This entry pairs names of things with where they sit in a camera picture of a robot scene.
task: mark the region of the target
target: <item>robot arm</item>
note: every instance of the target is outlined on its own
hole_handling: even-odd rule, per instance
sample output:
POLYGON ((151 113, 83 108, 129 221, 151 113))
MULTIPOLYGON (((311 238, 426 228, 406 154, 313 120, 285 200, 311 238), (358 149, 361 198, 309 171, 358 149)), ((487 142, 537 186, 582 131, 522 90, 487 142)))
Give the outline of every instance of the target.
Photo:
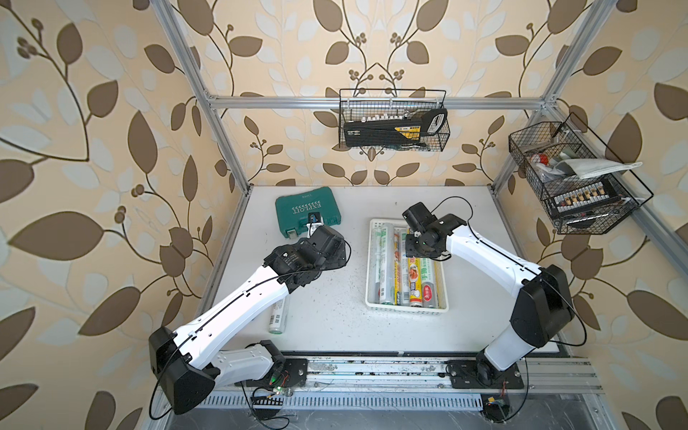
POLYGON ((413 235, 406 255, 432 259, 457 255, 496 280, 516 304, 510 324, 476 357, 478 380, 491 385, 503 371, 535 348, 543 347, 573 319, 566 274, 541 268, 475 233, 466 221, 448 214, 438 219, 423 203, 403 213, 413 235))
MULTIPOLYGON (((328 226, 308 239, 278 246, 239 288, 208 312, 174 332, 166 327, 149 338, 151 369, 176 414, 201 403, 215 385, 261 379, 282 372, 284 357, 270 341, 236 351, 220 349, 260 312, 323 270, 346 264, 345 240, 328 226)), ((231 274, 222 283, 233 280, 231 274)))

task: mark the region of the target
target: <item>white plastic basket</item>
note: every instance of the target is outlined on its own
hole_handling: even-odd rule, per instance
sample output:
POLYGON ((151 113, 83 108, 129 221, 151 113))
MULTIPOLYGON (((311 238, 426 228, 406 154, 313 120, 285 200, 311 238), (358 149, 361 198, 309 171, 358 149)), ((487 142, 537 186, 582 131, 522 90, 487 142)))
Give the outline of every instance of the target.
POLYGON ((371 285, 371 274, 370 274, 370 266, 372 262, 372 235, 373 235, 373 230, 376 227, 382 227, 384 223, 391 223, 394 225, 394 228, 399 228, 399 229, 406 229, 408 228, 408 224, 406 224, 406 221, 403 219, 381 219, 381 218, 373 218, 370 220, 370 230, 368 234, 368 269, 366 272, 366 282, 365 282, 365 304, 375 310, 383 310, 386 312, 403 312, 407 314, 416 314, 416 315, 441 315, 444 314, 447 310, 449 310, 449 302, 447 301, 447 283, 444 281, 444 266, 442 263, 439 261, 435 261, 435 277, 436 277, 436 283, 437 283, 437 291, 438 291, 438 303, 440 305, 439 308, 415 308, 412 306, 395 306, 395 305, 381 305, 377 302, 377 296, 378 292, 375 289, 375 285, 373 282, 373 285, 371 285))

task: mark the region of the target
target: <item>white table surface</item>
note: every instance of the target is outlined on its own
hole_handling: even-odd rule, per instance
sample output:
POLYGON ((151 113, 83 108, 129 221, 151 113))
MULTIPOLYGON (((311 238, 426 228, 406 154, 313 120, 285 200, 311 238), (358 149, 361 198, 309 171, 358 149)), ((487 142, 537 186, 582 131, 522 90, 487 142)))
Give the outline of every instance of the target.
MULTIPOLYGON (((225 276, 215 302, 239 287, 272 250, 286 243, 279 232, 275 200, 316 187, 256 186, 248 201, 225 276)), ((270 339, 282 351, 303 352, 477 352, 509 324, 513 299, 496 281, 459 257, 444 263, 449 311, 410 315, 371 310, 365 305, 369 223, 372 218, 401 219, 423 201, 428 209, 451 195, 465 197, 475 214, 471 226, 487 239, 514 251, 492 197, 484 186, 332 187, 342 222, 333 226, 351 244, 349 264, 323 272, 290 297, 283 334, 268 333, 270 310, 251 321, 224 349, 244 348, 270 339)), ((470 209, 460 199, 447 200, 436 212, 466 219, 470 209)), ((536 352, 558 352, 548 343, 536 352)))

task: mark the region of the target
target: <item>wire basket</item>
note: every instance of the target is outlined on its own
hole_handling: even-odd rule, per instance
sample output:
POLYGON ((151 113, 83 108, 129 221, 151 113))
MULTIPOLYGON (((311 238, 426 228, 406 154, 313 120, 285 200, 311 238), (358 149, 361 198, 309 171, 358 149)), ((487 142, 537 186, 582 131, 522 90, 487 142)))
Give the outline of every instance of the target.
POLYGON ((427 118, 444 108, 441 89, 340 89, 339 149, 442 151, 449 139, 449 121, 429 132, 427 118))
MULTIPOLYGON (((633 172, 635 193, 622 183, 621 173, 607 173, 581 179, 576 175, 543 181, 531 164, 532 160, 549 160, 562 151, 573 151, 578 158, 597 158, 579 137, 569 115, 564 122, 540 122, 509 135, 509 153, 525 173, 528 183, 547 212, 557 233, 566 235, 603 235, 623 221, 654 194, 633 172)), ((591 129, 608 151, 613 150, 591 129)))

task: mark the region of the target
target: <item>green tool case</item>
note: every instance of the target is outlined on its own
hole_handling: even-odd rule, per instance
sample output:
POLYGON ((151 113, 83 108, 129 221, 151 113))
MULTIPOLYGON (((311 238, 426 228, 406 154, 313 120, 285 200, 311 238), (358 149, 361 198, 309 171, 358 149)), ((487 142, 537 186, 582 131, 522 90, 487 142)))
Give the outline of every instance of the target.
POLYGON ((320 212, 326 226, 334 226, 341 222, 337 203, 334 201, 332 190, 328 186, 296 195, 283 195, 275 200, 279 231, 286 238, 295 239, 305 232, 308 227, 308 213, 320 212))

